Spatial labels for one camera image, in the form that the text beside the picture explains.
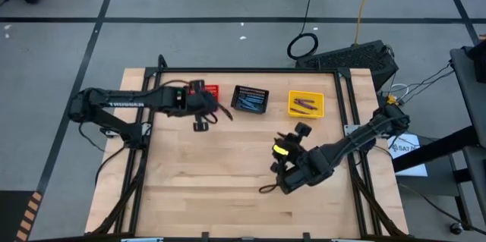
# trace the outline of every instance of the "wooden tabletop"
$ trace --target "wooden tabletop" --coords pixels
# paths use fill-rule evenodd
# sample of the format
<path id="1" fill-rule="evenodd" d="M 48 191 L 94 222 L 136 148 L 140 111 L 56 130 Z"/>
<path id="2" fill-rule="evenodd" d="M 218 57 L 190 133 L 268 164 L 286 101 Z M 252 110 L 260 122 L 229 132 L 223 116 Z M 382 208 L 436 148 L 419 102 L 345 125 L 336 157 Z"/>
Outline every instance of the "wooden tabletop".
<path id="1" fill-rule="evenodd" d="M 121 90 L 140 90 L 144 69 L 126 69 Z M 289 195 L 280 190 L 260 194 L 258 188 L 275 182 L 269 170 L 276 132 L 293 132 L 302 121 L 312 127 L 302 140 L 310 149 L 343 138 L 342 124 L 331 74 L 200 74 L 165 73 L 167 80 L 203 79 L 219 85 L 219 101 L 234 116 L 231 122 L 220 112 L 218 124 L 203 133 L 193 132 L 194 118 L 167 118 L 156 114 L 150 143 L 137 236 L 298 238 L 359 237 L 347 161 L 334 175 L 315 187 L 303 186 Z M 352 70 L 352 82 L 362 123 L 372 117 L 377 100 L 369 70 Z M 235 85 L 270 91 L 267 112 L 255 115 L 230 108 Z M 287 114 L 290 90 L 323 93 L 325 117 L 311 120 Z M 348 118 L 351 113 L 344 93 Z M 115 115 L 135 120 L 136 109 L 117 108 Z M 122 145 L 108 140 L 105 159 Z M 378 145 L 385 148 L 384 140 Z M 92 231 L 109 214 L 120 197 L 128 152 L 123 152 L 101 171 L 86 231 Z M 402 202 L 390 157 L 379 151 L 368 155 L 377 201 L 388 216 L 407 232 Z M 368 230 L 372 224 L 363 200 Z M 131 203 L 124 230 L 128 229 Z"/>

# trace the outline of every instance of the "yellow tray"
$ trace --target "yellow tray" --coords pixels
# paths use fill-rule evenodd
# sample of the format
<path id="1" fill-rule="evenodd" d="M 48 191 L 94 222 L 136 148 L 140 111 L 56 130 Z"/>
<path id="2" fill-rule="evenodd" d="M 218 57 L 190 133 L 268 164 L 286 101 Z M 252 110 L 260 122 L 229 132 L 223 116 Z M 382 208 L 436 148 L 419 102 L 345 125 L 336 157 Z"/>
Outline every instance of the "yellow tray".
<path id="1" fill-rule="evenodd" d="M 302 105 L 297 105 L 294 103 L 294 99 L 311 99 L 314 100 L 314 103 L 308 103 L 314 107 L 317 107 L 317 110 L 312 110 L 305 108 Z M 302 114 L 298 112 L 294 112 L 290 110 L 290 108 L 295 108 L 302 112 L 306 112 L 307 114 Z M 324 94 L 322 93 L 308 93 L 304 91 L 289 91 L 289 106 L 288 106 L 289 116 L 291 117 L 301 117 L 301 118 L 322 118 L 324 117 Z"/>

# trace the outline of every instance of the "black basket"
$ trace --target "black basket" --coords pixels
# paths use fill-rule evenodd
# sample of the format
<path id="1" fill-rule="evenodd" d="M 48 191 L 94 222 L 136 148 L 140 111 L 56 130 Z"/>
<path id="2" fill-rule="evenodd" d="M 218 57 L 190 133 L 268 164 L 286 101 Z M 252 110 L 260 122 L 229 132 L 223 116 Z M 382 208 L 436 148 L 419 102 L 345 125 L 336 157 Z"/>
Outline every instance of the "black basket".
<path id="1" fill-rule="evenodd" d="M 268 90 L 259 90 L 247 86 L 235 86 L 231 107 L 244 112 L 263 114 L 267 110 L 269 94 L 270 92 Z"/>

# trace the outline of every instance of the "red box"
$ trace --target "red box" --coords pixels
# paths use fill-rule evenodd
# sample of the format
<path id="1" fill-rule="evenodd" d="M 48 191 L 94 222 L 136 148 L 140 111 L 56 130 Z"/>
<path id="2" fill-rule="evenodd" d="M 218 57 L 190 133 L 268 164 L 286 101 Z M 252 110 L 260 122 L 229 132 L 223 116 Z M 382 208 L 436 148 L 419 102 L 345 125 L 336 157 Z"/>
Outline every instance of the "red box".
<path id="1" fill-rule="evenodd" d="M 213 94 L 216 101 L 219 102 L 219 86 L 218 85 L 206 85 L 204 91 Z"/>

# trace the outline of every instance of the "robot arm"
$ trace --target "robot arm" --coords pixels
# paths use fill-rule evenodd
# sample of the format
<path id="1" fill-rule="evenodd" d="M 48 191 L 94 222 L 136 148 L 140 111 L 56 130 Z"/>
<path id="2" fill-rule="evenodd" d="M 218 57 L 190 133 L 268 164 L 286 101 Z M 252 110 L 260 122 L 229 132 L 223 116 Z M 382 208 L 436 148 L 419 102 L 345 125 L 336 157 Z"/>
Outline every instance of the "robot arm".
<path id="1" fill-rule="evenodd" d="M 311 132 L 311 128 L 299 123 L 295 128 L 298 135 L 279 134 L 273 146 L 273 157 L 277 160 L 270 169 L 277 173 L 276 184 L 282 192 L 289 194 L 300 186 L 314 186 L 330 177 L 334 168 L 349 153 L 360 149 L 371 149 L 375 137 L 399 136 L 409 127 L 409 116 L 396 105 L 386 104 L 374 112 L 374 117 L 350 135 L 337 143 L 324 144 L 307 151 L 300 142 Z M 293 166 L 287 169 L 286 163 Z"/>
<path id="2" fill-rule="evenodd" d="M 167 83 L 184 82 L 180 80 Z M 157 87 L 150 91 L 114 91 L 97 88 L 85 89 L 71 97 L 68 116 L 77 123 L 93 122 L 100 127 L 113 131 L 121 136 L 128 147 L 142 148 L 144 146 L 144 129 L 142 124 L 126 123 L 123 120 L 104 111 L 103 108 L 151 108 L 169 117 L 184 117 L 194 115 L 195 131 L 206 131 L 209 123 L 215 124 L 217 118 L 214 112 L 221 110 L 232 120 L 227 109 L 222 107 L 211 93 L 204 91 L 204 81 L 194 80 L 186 86 Z M 212 115 L 214 121 L 206 116 Z"/>

